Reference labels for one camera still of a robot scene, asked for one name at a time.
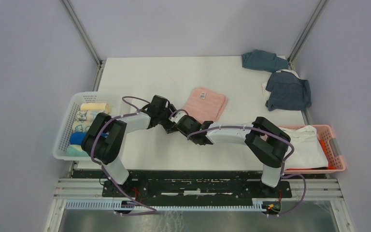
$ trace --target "white plastic basket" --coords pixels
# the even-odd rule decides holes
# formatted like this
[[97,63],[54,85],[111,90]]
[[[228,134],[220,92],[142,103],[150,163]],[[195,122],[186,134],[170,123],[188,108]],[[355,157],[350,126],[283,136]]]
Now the white plastic basket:
[[119,115],[119,108],[121,106],[121,97],[118,94],[110,92],[83,92],[76,93],[71,98],[65,117],[63,118],[62,126],[57,134],[55,146],[53,147],[53,156],[60,160],[78,160],[89,161],[90,157],[74,157],[67,156],[66,149],[70,145],[69,139],[73,133],[72,124],[76,120],[77,111],[80,110],[80,105],[89,102],[107,102],[110,105],[110,115]]

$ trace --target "gray floor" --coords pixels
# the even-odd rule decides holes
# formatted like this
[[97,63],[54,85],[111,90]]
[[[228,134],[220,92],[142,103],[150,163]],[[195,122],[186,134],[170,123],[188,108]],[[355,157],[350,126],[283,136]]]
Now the gray floor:
[[[295,203],[283,202],[283,211]],[[291,214],[266,218],[258,212],[160,212],[157,215],[120,217],[111,211],[66,210],[61,232],[335,232],[329,202],[304,202]]]

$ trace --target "pink towel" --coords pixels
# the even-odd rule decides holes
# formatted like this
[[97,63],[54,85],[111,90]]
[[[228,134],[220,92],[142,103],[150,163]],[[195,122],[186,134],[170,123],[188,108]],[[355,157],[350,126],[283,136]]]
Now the pink towel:
[[216,93],[207,88],[199,87],[193,89],[183,109],[198,122],[216,122],[224,111],[228,102],[225,95]]

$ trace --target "basket handle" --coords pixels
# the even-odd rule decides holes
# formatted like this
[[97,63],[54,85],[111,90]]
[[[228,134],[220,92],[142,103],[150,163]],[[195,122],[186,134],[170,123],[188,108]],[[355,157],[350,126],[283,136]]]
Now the basket handle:
[[332,153],[333,153],[333,156],[334,157],[338,157],[338,156],[341,156],[342,155],[342,152],[339,149],[338,141],[336,140],[336,138],[331,138],[329,140],[329,145],[332,148]]

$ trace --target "laundry basket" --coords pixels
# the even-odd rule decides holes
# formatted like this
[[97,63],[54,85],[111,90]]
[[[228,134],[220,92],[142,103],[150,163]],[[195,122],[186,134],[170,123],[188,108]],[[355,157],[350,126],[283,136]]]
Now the laundry basket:
[[[343,160],[343,156],[341,155],[338,146],[336,145],[336,138],[333,130],[328,125],[312,125],[316,128],[317,138],[319,140],[323,140],[326,149],[326,157],[331,167],[335,167],[336,169],[328,169],[328,170],[315,170],[315,169],[303,169],[303,170],[285,170],[284,174],[293,174],[293,173],[301,173],[301,174],[329,174],[334,172],[345,171],[346,165]],[[283,126],[284,128],[297,130],[304,126]]]
[[107,102],[110,105],[110,115],[120,115],[121,96],[110,93],[110,92],[82,92],[76,93],[71,98],[69,107],[66,111],[65,117],[63,118],[62,125],[56,138],[55,146],[53,147],[53,156],[60,160],[78,160],[78,161],[89,161],[90,157],[74,157],[67,156],[66,149],[70,145],[69,139],[73,133],[72,124],[76,120],[75,116],[77,111],[80,110],[80,105],[83,103],[90,102]]

